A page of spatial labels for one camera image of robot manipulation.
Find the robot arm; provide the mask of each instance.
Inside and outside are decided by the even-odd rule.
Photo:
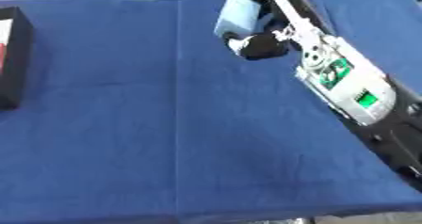
[[[390,169],[422,192],[422,98],[331,34],[306,0],[254,1],[263,5],[260,16],[273,13],[284,29],[243,40],[229,33],[229,48],[260,59],[283,56],[292,43],[301,51],[296,77]]]

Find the blue tablecloth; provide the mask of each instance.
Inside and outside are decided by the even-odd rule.
[[[248,62],[225,49],[213,36],[223,1],[3,2],[36,36],[23,105],[0,113],[0,223],[421,210],[422,195],[294,78],[297,53]],[[414,0],[311,2],[422,89]]]

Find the light blue foam block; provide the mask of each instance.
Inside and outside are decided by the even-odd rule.
[[[226,0],[214,33],[221,37],[232,31],[241,37],[249,36],[255,28],[261,6],[252,0]]]

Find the green light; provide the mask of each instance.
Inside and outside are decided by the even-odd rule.
[[[369,108],[375,102],[378,101],[378,98],[375,97],[368,90],[365,90],[364,93],[356,100],[362,107]]]

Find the black box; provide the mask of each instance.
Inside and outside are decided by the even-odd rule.
[[[19,106],[31,42],[32,24],[20,9],[0,8],[0,109]]]

